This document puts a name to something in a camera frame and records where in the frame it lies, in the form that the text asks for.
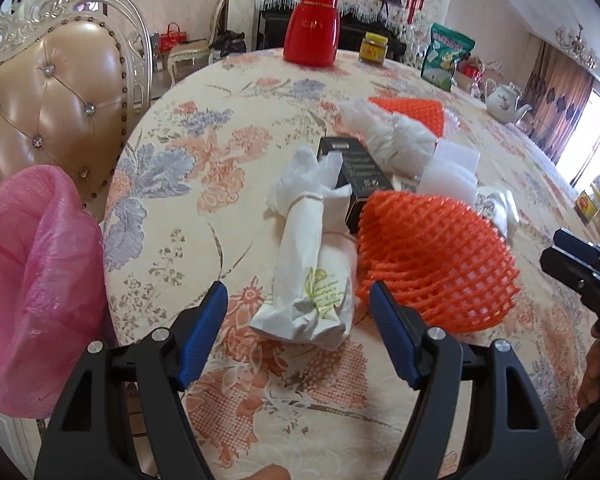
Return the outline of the right hand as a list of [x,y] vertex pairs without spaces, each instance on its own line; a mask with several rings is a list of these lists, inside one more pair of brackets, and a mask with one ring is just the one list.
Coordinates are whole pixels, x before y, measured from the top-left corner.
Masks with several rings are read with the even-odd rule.
[[578,391],[578,407],[585,410],[600,397],[600,333],[592,328],[595,339],[586,355],[586,369]]

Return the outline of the left hand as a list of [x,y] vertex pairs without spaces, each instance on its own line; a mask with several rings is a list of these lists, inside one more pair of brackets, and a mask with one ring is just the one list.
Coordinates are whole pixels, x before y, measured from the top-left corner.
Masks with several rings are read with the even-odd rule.
[[244,480],[290,480],[291,476],[289,471],[276,464],[269,464],[263,467]]

